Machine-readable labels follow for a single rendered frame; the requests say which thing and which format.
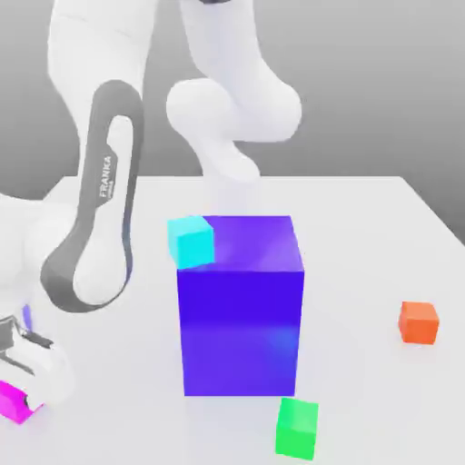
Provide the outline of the small orange cube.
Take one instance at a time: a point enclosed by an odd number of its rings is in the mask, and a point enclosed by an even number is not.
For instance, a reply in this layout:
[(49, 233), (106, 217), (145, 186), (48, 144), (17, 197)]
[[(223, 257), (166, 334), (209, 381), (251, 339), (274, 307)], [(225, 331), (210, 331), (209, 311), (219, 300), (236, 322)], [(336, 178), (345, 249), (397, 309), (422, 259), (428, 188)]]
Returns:
[(433, 345), (440, 319), (429, 302), (403, 302), (398, 325), (404, 342)]

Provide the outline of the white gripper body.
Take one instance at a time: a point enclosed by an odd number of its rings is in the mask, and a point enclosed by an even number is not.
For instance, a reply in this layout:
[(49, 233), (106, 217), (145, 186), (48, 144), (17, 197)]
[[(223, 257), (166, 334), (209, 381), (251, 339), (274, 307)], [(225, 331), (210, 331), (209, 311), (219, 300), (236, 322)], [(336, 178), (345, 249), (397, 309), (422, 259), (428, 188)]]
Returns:
[(30, 405), (58, 405), (75, 386), (71, 364), (56, 345), (16, 346), (0, 352), (0, 381), (23, 391)]

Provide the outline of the large blue box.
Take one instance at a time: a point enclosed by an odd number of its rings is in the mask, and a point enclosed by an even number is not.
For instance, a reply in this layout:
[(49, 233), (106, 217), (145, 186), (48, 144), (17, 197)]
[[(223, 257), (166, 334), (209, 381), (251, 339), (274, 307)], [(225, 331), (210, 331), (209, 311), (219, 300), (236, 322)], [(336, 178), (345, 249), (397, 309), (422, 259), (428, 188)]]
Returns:
[(292, 218), (210, 215), (215, 261), (177, 273), (187, 396), (292, 396), (304, 266)]

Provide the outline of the small magenta cube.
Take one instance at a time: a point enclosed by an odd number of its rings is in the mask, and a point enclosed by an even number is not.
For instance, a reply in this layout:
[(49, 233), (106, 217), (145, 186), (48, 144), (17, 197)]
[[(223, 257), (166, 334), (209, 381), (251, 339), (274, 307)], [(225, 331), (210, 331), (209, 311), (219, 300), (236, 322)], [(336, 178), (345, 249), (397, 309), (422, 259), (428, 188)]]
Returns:
[(0, 380), (0, 416), (20, 425), (45, 403), (45, 394), (36, 386)]

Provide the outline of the small cyan cube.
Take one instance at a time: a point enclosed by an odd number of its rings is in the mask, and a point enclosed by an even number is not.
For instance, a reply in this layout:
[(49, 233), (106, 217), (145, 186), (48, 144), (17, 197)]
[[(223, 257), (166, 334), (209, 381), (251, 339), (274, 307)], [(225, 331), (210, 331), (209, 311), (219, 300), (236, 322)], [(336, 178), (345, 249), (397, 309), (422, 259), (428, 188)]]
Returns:
[(201, 215), (167, 222), (168, 249), (178, 270), (214, 262), (213, 227)]

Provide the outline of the small green cube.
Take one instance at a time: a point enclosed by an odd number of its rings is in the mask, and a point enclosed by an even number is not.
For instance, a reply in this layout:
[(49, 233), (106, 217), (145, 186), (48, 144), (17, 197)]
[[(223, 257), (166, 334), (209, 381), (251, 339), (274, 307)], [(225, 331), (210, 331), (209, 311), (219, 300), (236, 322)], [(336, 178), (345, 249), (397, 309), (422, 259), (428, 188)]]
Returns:
[(276, 423), (275, 453), (313, 460), (318, 418), (318, 403), (283, 397)]

